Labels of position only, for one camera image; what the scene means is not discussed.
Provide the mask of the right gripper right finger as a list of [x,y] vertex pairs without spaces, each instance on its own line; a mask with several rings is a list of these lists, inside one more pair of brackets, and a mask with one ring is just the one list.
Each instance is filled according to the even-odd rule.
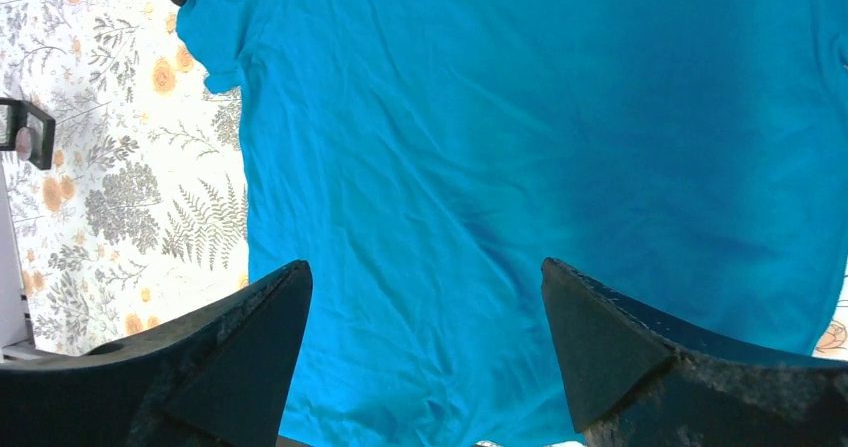
[[847,365],[742,342],[548,258],[542,293],[590,446],[843,446]]

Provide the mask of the black square frame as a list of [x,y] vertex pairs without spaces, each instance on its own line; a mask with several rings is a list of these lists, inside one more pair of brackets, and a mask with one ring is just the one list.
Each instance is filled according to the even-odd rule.
[[1,151],[37,169],[52,168],[56,120],[27,100],[1,99]]

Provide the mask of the blue t-shirt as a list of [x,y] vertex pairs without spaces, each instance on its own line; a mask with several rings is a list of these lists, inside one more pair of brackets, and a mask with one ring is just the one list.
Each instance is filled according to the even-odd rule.
[[281,431],[314,446],[574,432],[555,257],[810,354],[847,257],[847,0],[187,0],[238,89],[248,273],[314,290]]

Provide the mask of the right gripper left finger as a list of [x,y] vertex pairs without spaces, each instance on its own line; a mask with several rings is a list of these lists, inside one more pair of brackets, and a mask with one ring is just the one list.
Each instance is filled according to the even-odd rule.
[[5,446],[272,446],[309,314],[291,262],[81,356],[1,367]]

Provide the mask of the floral patterned table mat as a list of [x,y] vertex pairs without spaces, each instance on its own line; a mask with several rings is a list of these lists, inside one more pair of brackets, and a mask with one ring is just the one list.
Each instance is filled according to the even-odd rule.
[[240,96],[204,87],[168,0],[1,0],[1,93],[56,119],[2,155],[36,345],[153,328],[248,282]]

